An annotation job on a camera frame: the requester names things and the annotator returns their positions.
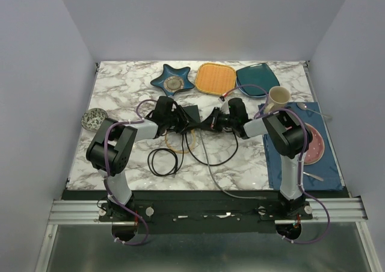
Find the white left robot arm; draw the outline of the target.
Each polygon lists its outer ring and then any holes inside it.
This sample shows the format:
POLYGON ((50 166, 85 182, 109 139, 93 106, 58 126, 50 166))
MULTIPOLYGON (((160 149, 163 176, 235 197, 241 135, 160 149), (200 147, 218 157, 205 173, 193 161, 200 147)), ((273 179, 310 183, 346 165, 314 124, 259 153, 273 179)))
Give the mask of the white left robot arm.
POLYGON ((182 107, 166 96, 159 97, 154 109, 138 120, 103 120, 86 151, 86 159, 102 175, 108 199, 115 203, 112 213, 119 220, 130 219, 134 211, 125 175, 134 143, 159 138, 166 132, 184 134, 199 123, 197 105, 182 107))

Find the black network switch box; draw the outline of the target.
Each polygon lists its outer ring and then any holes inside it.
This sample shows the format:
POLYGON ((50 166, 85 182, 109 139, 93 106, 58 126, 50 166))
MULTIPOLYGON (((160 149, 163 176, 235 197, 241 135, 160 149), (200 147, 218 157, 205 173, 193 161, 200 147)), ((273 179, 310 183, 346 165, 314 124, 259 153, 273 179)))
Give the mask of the black network switch box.
POLYGON ((200 114, 199 114, 199 108, 197 105, 190 105, 190 106, 183 107, 183 110, 186 113, 190 123, 193 123, 193 124, 200 123, 200 114))

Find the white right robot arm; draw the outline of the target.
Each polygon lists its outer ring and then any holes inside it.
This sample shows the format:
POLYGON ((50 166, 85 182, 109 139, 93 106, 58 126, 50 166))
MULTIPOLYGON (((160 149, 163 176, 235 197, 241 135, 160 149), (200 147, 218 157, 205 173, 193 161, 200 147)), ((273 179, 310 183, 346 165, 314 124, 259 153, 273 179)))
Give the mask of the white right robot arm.
POLYGON ((295 200, 304 194, 304 158, 312 140, 312 133, 291 108, 279 108, 251 119, 240 98, 229 100, 228 106, 229 111, 226 113, 215 107, 211 114, 204 121, 195 124, 195 127, 211 132, 222 132, 228 128, 242 139, 267 134, 281 157, 280 195, 284 200, 277 203, 277 213, 282 218, 292 218, 299 209, 295 200))

